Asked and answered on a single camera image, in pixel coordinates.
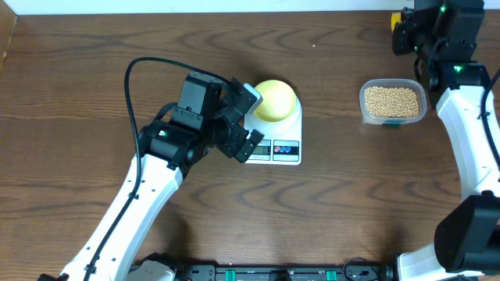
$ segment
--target container of beans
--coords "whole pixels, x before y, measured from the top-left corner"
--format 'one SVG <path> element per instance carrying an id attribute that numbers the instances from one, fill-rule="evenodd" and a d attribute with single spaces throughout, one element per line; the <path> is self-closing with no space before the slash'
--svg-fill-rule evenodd
<path id="1" fill-rule="evenodd" d="M 367 124 L 407 124 L 423 118 L 427 100 L 422 86 L 407 79 L 368 81 L 359 92 L 362 121 Z"/>

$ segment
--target beans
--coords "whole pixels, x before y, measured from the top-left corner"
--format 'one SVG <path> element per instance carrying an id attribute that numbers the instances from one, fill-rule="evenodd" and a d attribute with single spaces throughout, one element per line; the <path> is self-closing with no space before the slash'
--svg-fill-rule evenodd
<path id="1" fill-rule="evenodd" d="M 414 117 L 419 115 L 416 93 L 406 88 L 369 87 L 365 90 L 368 112 L 376 117 Z"/>

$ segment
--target yellow object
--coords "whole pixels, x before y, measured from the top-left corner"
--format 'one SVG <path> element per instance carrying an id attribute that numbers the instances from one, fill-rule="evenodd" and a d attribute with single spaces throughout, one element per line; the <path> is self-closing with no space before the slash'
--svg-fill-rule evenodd
<path id="1" fill-rule="evenodd" d="M 402 23 L 401 12 L 393 12 L 391 17 L 392 31 L 396 28 L 396 23 Z"/>
<path id="2" fill-rule="evenodd" d="M 267 122 L 278 122 L 287 118 L 295 109 L 297 96 L 285 82 L 268 80 L 255 89 L 262 95 L 263 101 L 254 114 Z"/>

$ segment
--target wood grain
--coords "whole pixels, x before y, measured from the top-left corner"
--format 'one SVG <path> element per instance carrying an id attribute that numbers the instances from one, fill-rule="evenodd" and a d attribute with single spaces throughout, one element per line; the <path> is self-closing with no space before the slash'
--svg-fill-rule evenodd
<path id="1" fill-rule="evenodd" d="M 475 55 L 491 72 L 500 62 L 499 16 L 487 12 Z M 460 199 L 444 126 L 432 111 L 399 130 L 361 122 L 367 80 L 413 78 L 414 57 L 392 54 L 390 17 L 21 17 L 0 79 L 2 278 L 58 274 L 98 225 L 134 153 L 123 74 L 141 55 L 253 84 L 287 81 L 304 107 L 304 154 L 298 167 L 269 167 L 213 150 L 160 212 L 137 258 L 157 251 L 221 264 L 331 264 L 432 242 Z M 139 126 L 178 100 L 186 74 L 137 65 Z"/>
<path id="2" fill-rule="evenodd" d="M 3 60 L 7 56 L 10 39 L 16 26 L 17 15 L 0 0 L 0 73 L 2 71 Z"/>

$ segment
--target kitchen scale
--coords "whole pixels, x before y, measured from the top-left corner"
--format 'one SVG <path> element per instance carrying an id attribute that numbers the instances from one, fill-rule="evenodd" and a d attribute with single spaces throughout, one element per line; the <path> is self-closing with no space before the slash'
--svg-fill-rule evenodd
<path id="1" fill-rule="evenodd" d="M 255 112 L 245 115 L 246 130 L 258 130 L 264 138 L 248 158 L 248 164 L 298 165 L 302 160 L 302 105 L 296 98 L 295 108 L 285 119 L 267 122 Z"/>

